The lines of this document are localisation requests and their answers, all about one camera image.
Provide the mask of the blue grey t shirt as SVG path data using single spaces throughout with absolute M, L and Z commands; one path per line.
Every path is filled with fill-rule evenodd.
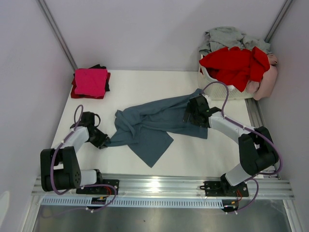
M 108 147 L 127 145 L 145 164 L 153 167 L 173 142 L 170 133 L 207 139 L 207 128 L 183 122 L 191 98 L 202 93 L 178 96 L 132 106 L 115 113 L 115 134 Z

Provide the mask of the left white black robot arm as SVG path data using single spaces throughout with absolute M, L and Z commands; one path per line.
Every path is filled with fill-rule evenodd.
M 87 186 L 94 194 L 104 189 L 104 182 L 98 169 L 81 170 L 77 152 L 85 143 L 103 149 L 110 141 L 107 134 L 98 129 L 99 115 L 83 112 L 80 121 L 73 124 L 68 135 L 54 148 L 40 153 L 41 186 L 43 191 L 53 191 L 59 195 L 70 189 Z

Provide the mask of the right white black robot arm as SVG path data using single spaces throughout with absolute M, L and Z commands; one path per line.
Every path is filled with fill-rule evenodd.
M 279 161 L 267 128 L 247 127 L 230 119 L 222 109 L 210 108 L 203 95 L 189 100 L 183 121 L 217 130 L 239 146 L 239 164 L 219 181 L 205 181 L 200 186 L 207 197 L 248 197 L 246 182 Z

